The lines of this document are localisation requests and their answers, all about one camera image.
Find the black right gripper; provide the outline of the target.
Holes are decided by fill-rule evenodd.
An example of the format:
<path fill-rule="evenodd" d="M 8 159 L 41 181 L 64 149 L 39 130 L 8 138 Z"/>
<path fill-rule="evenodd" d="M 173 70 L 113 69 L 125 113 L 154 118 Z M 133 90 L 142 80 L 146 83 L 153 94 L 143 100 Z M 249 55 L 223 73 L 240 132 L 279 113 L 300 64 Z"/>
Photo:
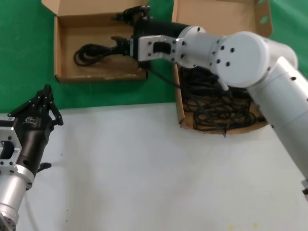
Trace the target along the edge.
<path fill-rule="evenodd" d="M 175 63 L 178 60 L 177 49 L 180 47 L 183 35 L 188 25 L 174 22 L 163 22 L 148 18 L 151 6 L 139 5 L 117 13 L 115 20 L 133 26 L 130 39 L 111 37 L 116 45 L 111 49 L 111 55 L 129 56 L 138 62 L 142 69 L 150 69 L 152 60 L 164 59 Z"/>

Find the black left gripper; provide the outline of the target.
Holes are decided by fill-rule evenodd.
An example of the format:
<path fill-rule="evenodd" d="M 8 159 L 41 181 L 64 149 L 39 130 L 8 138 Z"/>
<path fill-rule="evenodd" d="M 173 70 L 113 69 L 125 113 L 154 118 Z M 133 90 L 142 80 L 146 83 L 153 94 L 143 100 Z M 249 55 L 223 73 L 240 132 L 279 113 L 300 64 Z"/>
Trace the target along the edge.
<path fill-rule="evenodd" d="M 53 127 L 64 124 L 53 101 L 51 85 L 46 84 L 32 99 L 7 116 L 14 118 L 13 126 L 22 146 L 16 163 L 36 175 Z"/>

